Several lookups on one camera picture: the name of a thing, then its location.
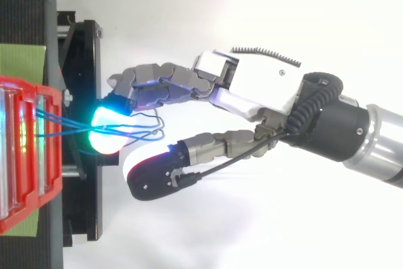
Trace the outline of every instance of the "glowing object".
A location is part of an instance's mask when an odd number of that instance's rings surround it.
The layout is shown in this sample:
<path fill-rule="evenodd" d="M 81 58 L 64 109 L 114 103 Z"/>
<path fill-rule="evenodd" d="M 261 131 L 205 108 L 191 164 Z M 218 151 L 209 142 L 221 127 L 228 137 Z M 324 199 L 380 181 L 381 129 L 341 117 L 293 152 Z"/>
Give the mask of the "glowing object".
<path fill-rule="evenodd" d="M 132 151 L 123 164 L 123 175 L 125 180 L 127 181 L 127 175 L 135 165 L 146 159 L 149 159 L 150 157 L 164 154 L 165 152 L 169 152 L 169 148 L 166 143 L 151 143 L 143 145 Z"/>
<path fill-rule="evenodd" d="M 98 107 L 94 113 L 91 126 L 100 125 L 133 125 L 133 117 L 128 117 L 120 113 L 109 110 L 105 107 Z M 115 127 L 114 129 L 122 132 L 130 132 L 130 127 Z M 127 143 L 128 138 L 119 135 L 100 134 L 98 132 L 90 132 L 88 135 L 91 146 L 102 154 L 113 154 Z"/>

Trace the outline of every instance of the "green paper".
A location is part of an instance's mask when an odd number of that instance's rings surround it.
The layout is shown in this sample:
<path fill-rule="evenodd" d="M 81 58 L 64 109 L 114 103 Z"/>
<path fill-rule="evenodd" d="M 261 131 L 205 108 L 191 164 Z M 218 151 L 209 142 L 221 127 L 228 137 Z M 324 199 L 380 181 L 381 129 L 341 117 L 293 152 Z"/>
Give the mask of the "green paper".
<path fill-rule="evenodd" d="M 46 47 L 41 45 L 0 44 L 0 74 L 42 84 Z M 3 236 L 37 236 L 39 209 Z"/>
<path fill-rule="evenodd" d="M 46 47 L 0 44 L 0 74 L 42 84 Z"/>
<path fill-rule="evenodd" d="M 39 209 L 35 209 L 25 220 L 15 225 L 2 236 L 37 236 Z"/>

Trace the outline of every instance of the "metal rod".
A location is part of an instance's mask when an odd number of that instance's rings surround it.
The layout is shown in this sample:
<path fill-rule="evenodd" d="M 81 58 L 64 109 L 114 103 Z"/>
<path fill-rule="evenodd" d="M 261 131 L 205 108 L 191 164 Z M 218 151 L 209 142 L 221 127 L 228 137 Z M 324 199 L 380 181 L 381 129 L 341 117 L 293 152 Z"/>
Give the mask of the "metal rod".
<path fill-rule="evenodd" d="M 63 178 L 78 178 L 78 177 L 80 177 L 80 174 L 78 172 L 77 166 L 63 165 L 62 176 L 63 176 Z"/>

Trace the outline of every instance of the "transparent plastic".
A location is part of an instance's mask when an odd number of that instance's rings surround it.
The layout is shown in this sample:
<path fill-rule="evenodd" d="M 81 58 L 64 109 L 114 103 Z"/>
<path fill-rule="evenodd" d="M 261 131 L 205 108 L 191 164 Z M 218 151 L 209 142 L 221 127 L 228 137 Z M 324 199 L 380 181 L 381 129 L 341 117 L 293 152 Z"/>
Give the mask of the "transparent plastic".
<path fill-rule="evenodd" d="M 0 88 L 0 220 L 8 216 L 8 169 L 7 169 L 7 134 L 6 100 L 3 88 Z"/>
<path fill-rule="evenodd" d="M 45 110 L 45 98 L 37 96 L 37 108 Z M 35 133 L 45 133 L 45 120 L 38 118 L 35 121 Z M 46 140 L 44 137 L 35 137 L 35 145 L 37 150 L 37 168 L 38 168 L 38 195 L 41 197 L 45 194 L 46 186 Z"/>
<path fill-rule="evenodd" d="M 14 96 L 17 92 L 5 90 L 6 100 L 6 129 L 7 129 L 7 167 L 8 167 L 8 209 L 18 207 L 17 201 L 17 169 L 14 136 Z"/>

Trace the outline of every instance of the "black cable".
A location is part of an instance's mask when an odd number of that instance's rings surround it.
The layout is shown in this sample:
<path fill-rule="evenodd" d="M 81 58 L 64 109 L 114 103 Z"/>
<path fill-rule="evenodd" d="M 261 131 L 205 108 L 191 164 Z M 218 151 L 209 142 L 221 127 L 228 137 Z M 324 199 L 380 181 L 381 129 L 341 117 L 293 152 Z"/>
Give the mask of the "black cable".
<path fill-rule="evenodd" d="M 152 134 L 155 135 L 158 131 L 161 132 L 162 138 L 165 137 L 165 133 L 164 133 L 164 131 L 163 131 L 163 128 L 165 127 L 165 121 L 164 121 L 164 119 L 162 119 L 162 118 L 159 116 L 158 111 L 157 111 L 156 108 L 154 109 L 154 113 L 155 113 L 155 115 L 147 115 L 147 114 L 145 114 L 145 113 L 135 113 L 134 115 L 131 115 L 131 117 L 134 117 L 134 116 L 137 116 L 137 115 L 143 115 L 143 116 L 150 117 L 150 118 L 156 118 L 156 119 L 157 119 L 157 122 L 158 122 L 158 125 L 160 124 L 160 122 L 161 122 L 161 124 L 162 124 L 162 126 L 158 127 L 158 128 L 155 129 L 153 132 L 151 132 L 151 133 L 149 133 L 149 134 L 145 134 L 145 135 L 141 136 L 140 138 L 145 138 L 145 137 L 147 137 L 147 136 L 149 136 L 149 135 L 152 135 Z M 140 140 L 140 139 L 135 139 L 135 140 L 129 142 L 128 144 L 124 145 L 124 147 L 130 146 L 130 145 L 136 143 L 136 142 L 139 141 L 139 140 Z"/>
<path fill-rule="evenodd" d="M 338 77 L 325 72 L 311 72 L 304 76 L 304 80 L 312 83 L 326 80 L 327 84 L 296 107 L 288 116 L 285 129 L 294 134 L 303 132 L 310 119 L 336 100 L 343 90 L 343 82 Z"/>
<path fill-rule="evenodd" d="M 229 161 L 227 161 L 225 163 L 222 163 L 222 164 L 220 164 L 220 165 L 218 165 L 218 166 L 216 166 L 216 167 L 214 167 L 212 169 L 209 169 L 209 170 L 204 171 L 203 173 L 200 173 L 200 178 L 203 178 L 204 176 L 208 176 L 208 175 L 210 175 L 212 173 L 215 173 L 218 170 L 226 168 L 226 167 L 230 166 L 231 164 L 234 164 L 234 163 L 236 163 L 236 162 L 238 162 L 238 161 L 250 156 L 251 154 L 253 154 L 254 152 L 258 151 L 263 146 L 268 145 L 269 143 L 272 143 L 273 141 L 280 140 L 280 139 L 283 139 L 285 137 L 296 136 L 296 135 L 298 135 L 298 134 L 291 134 L 289 132 L 283 132 L 283 133 L 274 135 L 272 137 L 269 137 L 266 140 L 263 140 L 262 142 L 260 142 L 258 145 L 250 148 L 250 150 L 248 150 L 246 152 L 243 152 L 239 156 L 236 156 L 233 159 L 231 159 L 231 160 L 229 160 Z"/>

